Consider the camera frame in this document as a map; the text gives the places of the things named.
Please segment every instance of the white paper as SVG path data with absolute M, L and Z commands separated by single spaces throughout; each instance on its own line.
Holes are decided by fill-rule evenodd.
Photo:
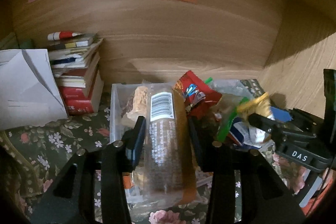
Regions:
M 47 50 L 0 51 L 0 63 L 0 130 L 67 117 Z

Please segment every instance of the red flower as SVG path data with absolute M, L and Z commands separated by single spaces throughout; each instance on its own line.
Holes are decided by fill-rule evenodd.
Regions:
M 29 142 L 29 136 L 26 132 L 21 134 L 21 142 L 23 142 L 23 143 L 28 143 Z
M 46 192 L 52 183 L 53 179 L 46 180 L 45 183 L 43 183 L 43 192 Z
M 102 134 L 104 137 L 108 137 L 110 135 L 110 132 L 105 128 L 99 128 L 98 132 Z

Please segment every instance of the metal bolt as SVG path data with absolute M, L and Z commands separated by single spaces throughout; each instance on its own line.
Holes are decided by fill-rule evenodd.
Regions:
M 250 153 L 253 155 L 253 156 L 258 156 L 259 155 L 259 151 L 257 149 L 251 149 L 250 150 Z
M 121 140 L 117 140 L 117 141 L 114 141 L 113 142 L 113 146 L 114 147 L 122 147 L 123 146 L 123 141 L 121 141 Z
M 77 150 L 76 154 L 78 156 L 83 156 L 85 154 L 85 149 L 84 148 L 80 148 Z
M 221 142 L 219 142 L 219 141 L 213 141 L 212 142 L 212 145 L 214 146 L 214 147 L 221 147 L 222 146 L 222 143 Z

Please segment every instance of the barcode label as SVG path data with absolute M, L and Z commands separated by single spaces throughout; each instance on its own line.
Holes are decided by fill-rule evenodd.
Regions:
M 162 118 L 174 119 L 173 96 L 170 92 L 160 92 L 151 99 L 151 122 Z

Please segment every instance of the stack of books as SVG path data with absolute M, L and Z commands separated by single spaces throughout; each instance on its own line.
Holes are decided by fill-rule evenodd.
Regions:
M 93 33 L 51 42 L 51 69 L 70 115 L 98 112 L 104 83 L 100 78 L 98 47 Z

